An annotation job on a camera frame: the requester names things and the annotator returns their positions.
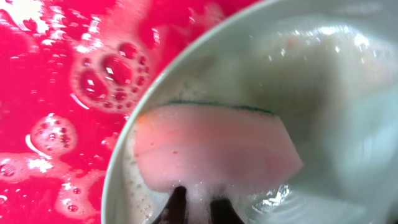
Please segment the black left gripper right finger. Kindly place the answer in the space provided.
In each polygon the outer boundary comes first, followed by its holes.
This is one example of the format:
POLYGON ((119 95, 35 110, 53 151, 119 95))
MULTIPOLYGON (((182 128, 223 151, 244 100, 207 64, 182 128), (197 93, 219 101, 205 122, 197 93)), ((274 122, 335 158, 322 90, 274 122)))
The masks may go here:
POLYGON ((210 203, 212 224, 244 224, 228 198, 219 198, 210 203))

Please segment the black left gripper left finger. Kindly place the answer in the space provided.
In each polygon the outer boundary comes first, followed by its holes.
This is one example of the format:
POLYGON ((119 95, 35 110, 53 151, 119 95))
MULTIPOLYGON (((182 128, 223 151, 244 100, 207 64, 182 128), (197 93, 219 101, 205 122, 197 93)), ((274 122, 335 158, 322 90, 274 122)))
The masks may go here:
POLYGON ((185 187, 176 187, 152 224, 184 224, 187 206, 186 193, 185 187))

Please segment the pink cleaning sponge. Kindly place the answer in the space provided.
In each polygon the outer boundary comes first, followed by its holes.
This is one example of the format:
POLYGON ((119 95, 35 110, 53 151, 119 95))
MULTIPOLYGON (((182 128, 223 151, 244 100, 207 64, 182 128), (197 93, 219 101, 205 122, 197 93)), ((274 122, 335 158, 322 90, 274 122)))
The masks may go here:
POLYGON ((255 108, 172 103, 140 115, 134 157, 148 188, 182 185, 255 194, 286 182, 301 168, 278 116, 255 108))

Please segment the light blue plate bottom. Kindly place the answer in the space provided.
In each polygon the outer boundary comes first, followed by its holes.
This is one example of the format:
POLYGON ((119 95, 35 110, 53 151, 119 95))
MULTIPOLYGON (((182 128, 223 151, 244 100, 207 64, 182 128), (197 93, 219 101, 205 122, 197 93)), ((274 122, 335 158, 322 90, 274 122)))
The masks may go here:
POLYGON ((200 37, 123 128, 105 178, 103 223, 152 223, 182 186, 148 188, 133 152, 137 118, 172 103, 276 115, 303 163, 255 194, 185 187, 185 223, 212 223, 210 203, 219 198, 244 223, 397 222, 396 1, 266 1, 200 37))

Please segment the red plastic tray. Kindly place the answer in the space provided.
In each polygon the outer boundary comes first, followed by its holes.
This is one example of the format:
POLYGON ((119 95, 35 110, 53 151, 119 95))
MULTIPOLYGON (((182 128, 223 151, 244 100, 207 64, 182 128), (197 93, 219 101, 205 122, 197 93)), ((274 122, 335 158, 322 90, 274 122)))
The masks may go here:
POLYGON ((1 1, 1 222, 99 223, 111 152, 142 94, 250 4, 1 1))

